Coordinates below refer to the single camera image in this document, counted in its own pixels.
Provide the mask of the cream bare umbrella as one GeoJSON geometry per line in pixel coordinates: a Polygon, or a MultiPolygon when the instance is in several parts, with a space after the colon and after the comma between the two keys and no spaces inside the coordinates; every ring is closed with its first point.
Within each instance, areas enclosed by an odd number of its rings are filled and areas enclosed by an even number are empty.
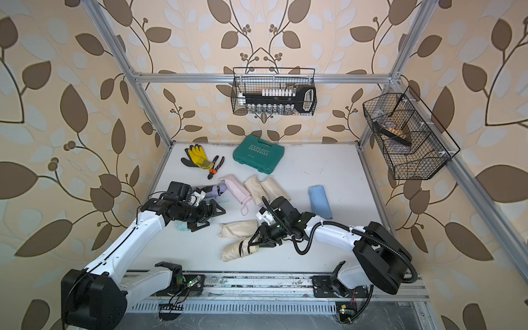
{"type": "Polygon", "coordinates": [[[250,245],[250,238],[240,239],[238,242],[232,243],[223,249],[221,252],[221,260],[224,263],[234,261],[255,254],[258,250],[258,246],[250,245]]]}

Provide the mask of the cream umbrella sleeve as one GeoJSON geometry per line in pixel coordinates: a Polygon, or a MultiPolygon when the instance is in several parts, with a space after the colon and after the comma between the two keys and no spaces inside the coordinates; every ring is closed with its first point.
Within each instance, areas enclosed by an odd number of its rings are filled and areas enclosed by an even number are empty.
{"type": "Polygon", "coordinates": [[[257,220],[235,221],[221,224],[220,238],[235,239],[252,237],[259,227],[257,220]]]}

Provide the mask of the lilac umbrella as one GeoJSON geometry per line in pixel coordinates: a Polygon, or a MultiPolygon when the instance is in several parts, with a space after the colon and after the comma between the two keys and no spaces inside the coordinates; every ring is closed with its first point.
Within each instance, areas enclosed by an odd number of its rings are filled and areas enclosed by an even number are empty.
{"type": "Polygon", "coordinates": [[[223,195],[228,189],[225,184],[215,184],[201,187],[201,190],[205,192],[205,198],[216,198],[223,195]]]}

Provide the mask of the mint green umbrella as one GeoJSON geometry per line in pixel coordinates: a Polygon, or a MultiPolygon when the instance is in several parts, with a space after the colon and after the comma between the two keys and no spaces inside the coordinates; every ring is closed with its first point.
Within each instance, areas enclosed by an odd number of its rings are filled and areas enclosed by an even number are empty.
{"type": "Polygon", "coordinates": [[[188,223],[184,221],[174,221],[175,229],[181,232],[189,232],[188,223]]]}

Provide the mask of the pink sleeved umbrella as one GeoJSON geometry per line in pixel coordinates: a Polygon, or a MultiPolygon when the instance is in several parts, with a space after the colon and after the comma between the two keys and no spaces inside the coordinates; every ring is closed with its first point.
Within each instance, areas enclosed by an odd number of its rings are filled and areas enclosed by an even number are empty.
{"type": "Polygon", "coordinates": [[[252,201],[250,192],[234,175],[222,177],[219,182],[226,185],[227,190],[240,203],[241,214],[246,216],[249,213],[248,204],[252,201]]]}

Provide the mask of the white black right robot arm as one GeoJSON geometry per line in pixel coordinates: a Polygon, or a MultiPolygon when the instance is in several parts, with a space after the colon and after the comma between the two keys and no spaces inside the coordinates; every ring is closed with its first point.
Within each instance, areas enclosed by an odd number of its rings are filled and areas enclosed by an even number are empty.
{"type": "Polygon", "coordinates": [[[306,255],[315,241],[353,253],[356,266],[339,262],[329,276],[315,277],[314,294],[348,297],[358,287],[378,288],[397,294],[400,285],[418,280],[411,254],[377,222],[365,227],[349,226],[324,219],[314,213],[300,213],[284,197],[265,200],[257,217],[262,221],[249,239],[235,246],[235,254],[245,257],[260,248],[275,248],[291,241],[297,254],[306,255]]]}

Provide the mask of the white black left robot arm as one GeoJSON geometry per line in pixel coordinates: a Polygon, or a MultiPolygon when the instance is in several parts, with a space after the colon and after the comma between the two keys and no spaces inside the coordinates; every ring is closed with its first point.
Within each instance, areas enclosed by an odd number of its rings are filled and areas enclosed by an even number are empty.
{"type": "Polygon", "coordinates": [[[136,219],[97,259],[82,270],[71,269],[62,279],[61,323],[78,329],[115,329],[125,313],[147,297],[167,290],[188,294],[203,281],[187,280],[181,265],[159,262],[147,273],[125,279],[125,273],[148,243],[171,221],[187,221],[192,231],[209,226],[209,219],[226,213],[212,199],[197,206],[178,199],[150,199],[136,219]]]}

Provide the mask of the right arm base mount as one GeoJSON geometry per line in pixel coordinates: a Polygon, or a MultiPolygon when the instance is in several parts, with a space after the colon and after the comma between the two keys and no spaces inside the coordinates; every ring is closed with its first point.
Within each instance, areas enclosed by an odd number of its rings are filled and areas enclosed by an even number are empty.
{"type": "Polygon", "coordinates": [[[360,286],[349,289],[338,280],[338,272],[346,261],[341,261],[330,275],[312,276],[313,294],[316,298],[353,298],[357,294],[366,298],[370,292],[369,286],[360,286]]]}

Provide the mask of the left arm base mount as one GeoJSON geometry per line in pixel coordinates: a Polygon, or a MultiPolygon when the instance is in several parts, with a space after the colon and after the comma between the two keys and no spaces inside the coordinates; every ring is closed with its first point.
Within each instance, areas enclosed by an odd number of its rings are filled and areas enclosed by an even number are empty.
{"type": "Polygon", "coordinates": [[[180,294],[185,295],[188,292],[201,293],[204,289],[206,279],[204,274],[185,274],[181,265],[166,261],[155,264],[155,267],[170,270],[172,275],[169,286],[157,291],[154,296],[178,296],[180,294]]]}

